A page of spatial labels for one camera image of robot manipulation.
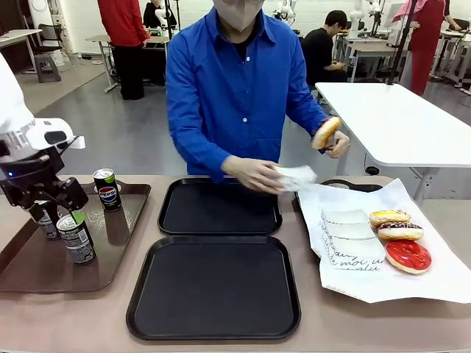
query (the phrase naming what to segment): red jacket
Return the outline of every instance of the red jacket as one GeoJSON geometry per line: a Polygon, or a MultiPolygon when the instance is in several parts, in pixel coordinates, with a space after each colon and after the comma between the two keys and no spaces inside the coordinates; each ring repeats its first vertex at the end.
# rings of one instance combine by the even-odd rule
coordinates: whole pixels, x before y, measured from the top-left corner
{"type": "Polygon", "coordinates": [[[147,39],[138,0],[98,0],[98,6],[114,46],[139,46],[147,39]]]}

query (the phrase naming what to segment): white face mask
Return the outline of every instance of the white face mask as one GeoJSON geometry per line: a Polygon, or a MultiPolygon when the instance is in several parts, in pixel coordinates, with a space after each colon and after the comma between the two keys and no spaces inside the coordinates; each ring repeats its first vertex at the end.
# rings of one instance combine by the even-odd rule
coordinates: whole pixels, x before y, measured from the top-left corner
{"type": "Polygon", "coordinates": [[[214,7],[231,27],[242,32],[260,12],[265,0],[213,0],[214,7]]]}

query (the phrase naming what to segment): stool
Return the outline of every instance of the stool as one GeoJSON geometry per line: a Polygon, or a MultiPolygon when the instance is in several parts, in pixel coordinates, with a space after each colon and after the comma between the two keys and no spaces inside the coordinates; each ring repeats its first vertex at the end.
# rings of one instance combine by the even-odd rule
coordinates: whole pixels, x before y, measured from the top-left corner
{"type": "Polygon", "coordinates": [[[36,71],[39,83],[59,82],[62,80],[57,66],[50,54],[35,55],[36,71]]]}

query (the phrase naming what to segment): pink hijab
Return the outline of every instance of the pink hijab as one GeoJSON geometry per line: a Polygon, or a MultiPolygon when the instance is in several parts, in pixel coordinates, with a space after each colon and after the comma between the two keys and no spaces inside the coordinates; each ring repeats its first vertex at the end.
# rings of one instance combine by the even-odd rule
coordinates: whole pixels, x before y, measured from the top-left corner
{"type": "MultiPolygon", "coordinates": [[[[415,5],[414,13],[418,13],[425,5],[428,0],[417,0],[417,4],[415,5]]],[[[399,11],[397,11],[396,16],[392,19],[393,22],[399,21],[401,17],[404,15],[408,15],[409,11],[411,11],[412,0],[408,0],[399,11]]]]}

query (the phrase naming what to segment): woman in red dress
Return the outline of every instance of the woman in red dress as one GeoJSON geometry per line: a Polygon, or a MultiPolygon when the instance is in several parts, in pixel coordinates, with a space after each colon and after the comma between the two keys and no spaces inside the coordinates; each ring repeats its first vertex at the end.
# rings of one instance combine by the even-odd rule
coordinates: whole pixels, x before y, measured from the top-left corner
{"type": "MultiPolygon", "coordinates": [[[[394,20],[402,21],[410,9],[411,0],[408,0],[399,9],[394,20]]],[[[400,84],[419,96],[424,94],[427,87],[433,56],[440,38],[444,11],[444,0],[418,0],[414,10],[414,22],[411,25],[414,32],[400,84]]]]}

